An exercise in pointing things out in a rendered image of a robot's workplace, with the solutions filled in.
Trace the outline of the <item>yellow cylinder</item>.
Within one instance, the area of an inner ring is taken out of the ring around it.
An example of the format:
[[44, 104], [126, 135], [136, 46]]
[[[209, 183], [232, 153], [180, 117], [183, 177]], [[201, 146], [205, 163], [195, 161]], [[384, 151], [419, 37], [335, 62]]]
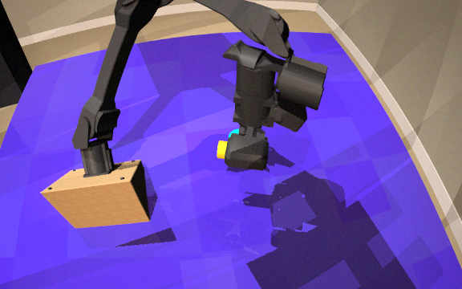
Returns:
[[217, 147], [217, 158], [225, 159], [225, 150], [226, 150], [227, 141], [219, 140]]

